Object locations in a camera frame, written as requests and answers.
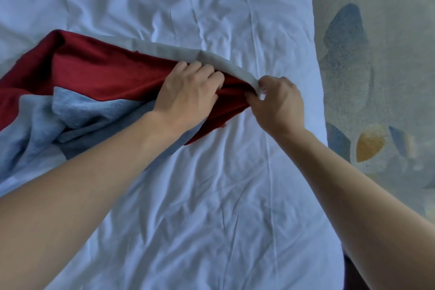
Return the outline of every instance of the light blue fabric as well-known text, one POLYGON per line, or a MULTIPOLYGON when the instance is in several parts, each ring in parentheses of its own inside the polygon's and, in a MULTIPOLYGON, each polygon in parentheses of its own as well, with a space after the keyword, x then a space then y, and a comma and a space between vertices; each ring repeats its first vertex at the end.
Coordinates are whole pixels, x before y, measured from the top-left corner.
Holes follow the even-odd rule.
MULTIPOLYGON (((54 143, 67 159, 103 142, 154 108, 149 102, 118 99, 96 101, 54 88, 53 96, 23 95, 18 117, 0 132, 0 182, 26 166, 54 143)), ((148 167, 164 161, 189 141, 202 123, 184 133, 148 167)))

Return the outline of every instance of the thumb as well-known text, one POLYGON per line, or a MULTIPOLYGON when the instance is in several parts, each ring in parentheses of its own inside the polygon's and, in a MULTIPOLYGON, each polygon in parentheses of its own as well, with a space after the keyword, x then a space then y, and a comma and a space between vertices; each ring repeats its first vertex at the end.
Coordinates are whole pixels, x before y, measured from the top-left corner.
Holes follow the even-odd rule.
POLYGON ((251 108, 256 108, 261 103, 261 100, 258 98, 258 96, 256 96, 255 94, 253 94, 251 92, 245 92, 245 97, 246 97, 247 103, 249 103, 251 108))

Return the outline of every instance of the mattress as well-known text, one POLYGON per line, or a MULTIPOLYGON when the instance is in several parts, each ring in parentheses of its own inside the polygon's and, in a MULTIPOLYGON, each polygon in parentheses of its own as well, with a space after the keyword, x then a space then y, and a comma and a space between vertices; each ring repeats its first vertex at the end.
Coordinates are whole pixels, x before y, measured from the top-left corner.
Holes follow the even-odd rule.
MULTIPOLYGON (((312 0, 2 0, 0 74, 53 29, 150 42, 287 76, 326 143, 312 0)), ((50 147, 1 194, 60 165, 50 147)), ((341 244, 250 110, 179 149, 122 196, 47 289, 342 289, 341 244)))

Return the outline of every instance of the red fabric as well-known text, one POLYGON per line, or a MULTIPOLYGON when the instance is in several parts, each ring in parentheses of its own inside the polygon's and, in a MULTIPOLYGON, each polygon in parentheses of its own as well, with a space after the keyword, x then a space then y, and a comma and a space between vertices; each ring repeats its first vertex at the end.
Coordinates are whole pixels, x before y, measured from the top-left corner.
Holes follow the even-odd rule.
MULTIPOLYGON (((0 131, 18 115, 21 95, 52 95, 54 86, 98 101, 154 100, 176 63, 54 30, 0 79, 0 131)), ((217 92, 219 99, 188 144, 245 110, 246 91, 255 92, 246 82, 225 74, 224 86, 217 92)))

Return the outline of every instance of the bed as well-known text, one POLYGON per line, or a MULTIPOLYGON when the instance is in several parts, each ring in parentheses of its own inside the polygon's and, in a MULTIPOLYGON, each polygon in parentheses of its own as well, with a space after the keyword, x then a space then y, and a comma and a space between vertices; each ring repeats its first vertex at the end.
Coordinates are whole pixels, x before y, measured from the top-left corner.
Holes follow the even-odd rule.
MULTIPOLYGON (((312 0, 2 0, 0 74, 53 29, 285 75, 326 143, 312 0)), ((50 147, 0 193, 63 161, 50 147)), ((340 241, 311 189, 247 110, 147 172, 47 289, 341 290, 343 277, 340 241)))

